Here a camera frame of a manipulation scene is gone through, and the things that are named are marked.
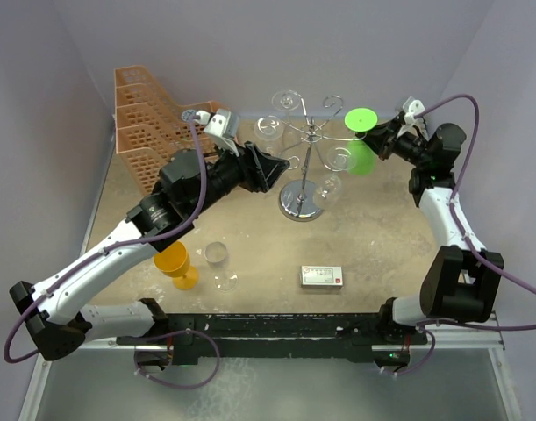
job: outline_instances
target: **white robotic arm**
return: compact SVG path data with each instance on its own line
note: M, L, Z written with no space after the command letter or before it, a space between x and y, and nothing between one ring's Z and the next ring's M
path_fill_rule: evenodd
M494 266L502 268L504 261L499 253L489 252L475 236L458 194L453 196L453 166L466 139L464 131L445 123L428 139L419 127L418 115L422 110L422 103L412 98L389 122L359 133L382 160L395 154L414 165L408 190L429 220L438 245L419 293L388 300L381 308L381 319L385 324L404 326L436 318L484 322L490 317L500 275L476 259L467 240ZM455 223L452 212L461 226ZM465 273L473 280L471 283L460 282Z
M229 111L219 110L203 120L208 123L205 132L223 149L218 160L204 169L206 189L199 211L207 210L238 186L250 192L268 192L289 167L286 160L262 153L250 142L244 146L234 143L239 119ZM18 282L11 288L11 297L46 360L62 358L87 340L140 337L156 324L168 322L153 299L121 306L87 303L124 272L193 229L188 220L196 210L202 184L197 152L176 152L161 168L153 193L130 210L97 246L42 282Z

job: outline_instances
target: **metal wine glass holder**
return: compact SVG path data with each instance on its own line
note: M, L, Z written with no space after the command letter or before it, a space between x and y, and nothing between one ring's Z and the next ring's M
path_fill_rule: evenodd
M322 124L317 125L314 122L314 117L309 116L306 110L303 97L295 91L287 91L283 93L277 93L272 99L272 104L279 111L285 111L285 120L281 120L282 123L291 130L297 131L300 136L300 140L288 147L283 148L281 155L284 153L301 146L303 143L307 144L306 154L303 160L303 166L301 166L302 178L300 180L293 180L287 183L279 195L279 207L283 215L294 221L307 222L318 218L323 210L320 209L314 203L314 195L317 185L307 179L309 172L309 165L311 164L312 150L314 149L318 159L330 171L342 171L344 168L332 168L322 158L322 153L318 148L318 142L321 139L336 140L336 141L352 141L354 139L334 138L324 135L324 127L335 118L344 107L344 100L337 95L327 96L322 105L326 109L335 108L335 112ZM290 112L301 106L305 124L301 127L295 127L290 121ZM297 156L291 156L289 160L297 160L300 163L300 158Z

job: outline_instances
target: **metal stand base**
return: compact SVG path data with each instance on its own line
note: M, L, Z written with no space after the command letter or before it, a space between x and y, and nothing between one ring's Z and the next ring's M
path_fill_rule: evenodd
M318 218L323 211L312 200L316 184L309 180L305 181L303 200L300 197L302 186L303 180L287 183L279 195L279 209L293 221L308 222Z

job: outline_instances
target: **purple-gray wall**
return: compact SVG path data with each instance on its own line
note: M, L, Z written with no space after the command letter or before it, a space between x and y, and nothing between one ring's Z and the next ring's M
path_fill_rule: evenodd
M280 89L314 113L439 99L492 0L55 0L108 106L117 67L145 64L180 103L271 112Z
M468 221L506 268L536 286L536 0L496 0L443 96L473 94L481 106L461 200ZM472 129L464 100L435 114ZM536 297L503 280L502 325L536 323ZM536 332L505 333L527 419L536 420Z
M0 2L0 420L18 418L33 367L3 361L8 289L78 256L110 120L54 4ZM12 353L32 349L21 334Z

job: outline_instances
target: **stacked orange basket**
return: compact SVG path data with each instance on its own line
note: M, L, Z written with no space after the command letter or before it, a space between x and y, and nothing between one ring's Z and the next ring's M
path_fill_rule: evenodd
M116 83L116 153L135 179L143 196L151 193L159 169L174 152L192 148L189 126L182 120L186 110L216 112L225 108L219 103L179 105L144 66L117 68ZM215 145L197 127L197 135L207 160L217 159Z

